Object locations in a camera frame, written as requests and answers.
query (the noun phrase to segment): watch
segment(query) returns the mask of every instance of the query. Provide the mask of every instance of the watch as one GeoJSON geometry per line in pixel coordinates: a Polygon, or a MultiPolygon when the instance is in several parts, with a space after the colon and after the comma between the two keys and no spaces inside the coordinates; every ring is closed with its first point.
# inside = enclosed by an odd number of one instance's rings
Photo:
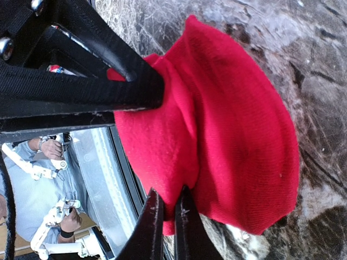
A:
{"type": "Polygon", "coordinates": [[[48,136],[43,136],[41,137],[40,141],[38,142],[38,150],[40,151],[41,150],[41,146],[44,142],[47,142],[48,141],[48,136]]]}

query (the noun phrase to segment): hand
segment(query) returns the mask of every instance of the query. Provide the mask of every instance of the hand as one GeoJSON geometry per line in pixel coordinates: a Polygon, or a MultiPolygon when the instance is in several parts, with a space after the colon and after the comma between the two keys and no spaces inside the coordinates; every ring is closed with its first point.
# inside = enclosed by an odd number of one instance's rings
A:
{"type": "Polygon", "coordinates": [[[41,151],[48,159],[62,160],[63,159],[63,148],[61,143],[49,139],[41,145],[41,151]]]}
{"type": "Polygon", "coordinates": [[[65,232],[75,232],[81,227],[82,218],[78,216],[76,209],[73,207],[69,216],[65,216],[60,223],[61,230],[65,232]]]}

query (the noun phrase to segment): folded red cloth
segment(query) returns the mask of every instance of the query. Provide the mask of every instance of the folded red cloth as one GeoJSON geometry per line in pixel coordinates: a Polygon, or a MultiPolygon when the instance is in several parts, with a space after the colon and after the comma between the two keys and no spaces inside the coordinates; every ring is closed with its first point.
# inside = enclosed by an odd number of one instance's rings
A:
{"type": "MultiPolygon", "coordinates": [[[[114,115],[135,173],[165,202],[164,234],[175,233],[183,185],[200,213],[253,234],[291,212],[299,181],[294,126],[252,58],[191,16],[166,55],[146,60],[164,78],[163,105],[114,115]]],[[[120,80],[114,70],[108,78],[120,80]]]]}

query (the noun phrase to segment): marble surface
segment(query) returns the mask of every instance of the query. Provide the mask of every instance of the marble surface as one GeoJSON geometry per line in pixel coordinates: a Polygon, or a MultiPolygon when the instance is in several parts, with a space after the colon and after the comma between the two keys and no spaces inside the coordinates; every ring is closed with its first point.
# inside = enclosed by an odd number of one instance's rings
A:
{"type": "Polygon", "coordinates": [[[296,209],[252,236],[203,217],[225,259],[347,259],[347,2],[97,0],[133,49],[165,53],[195,14],[236,39],[290,111],[300,143],[296,209]]]}

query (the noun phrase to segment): screw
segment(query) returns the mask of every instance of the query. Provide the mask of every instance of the screw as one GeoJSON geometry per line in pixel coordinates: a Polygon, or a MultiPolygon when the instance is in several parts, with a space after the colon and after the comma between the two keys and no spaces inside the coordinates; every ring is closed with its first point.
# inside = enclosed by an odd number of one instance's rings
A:
{"type": "Polygon", "coordinates": [[[14,49],[13,40],[7,37],[0,38],[0,57],[7,61],[11,58],[14,49]]]}
{"type": "Polygon", "coordinates": [[[44,10],[44,0],[32,0],[31,9],[35,12],[36,16],[41,15],[44,10]]]}

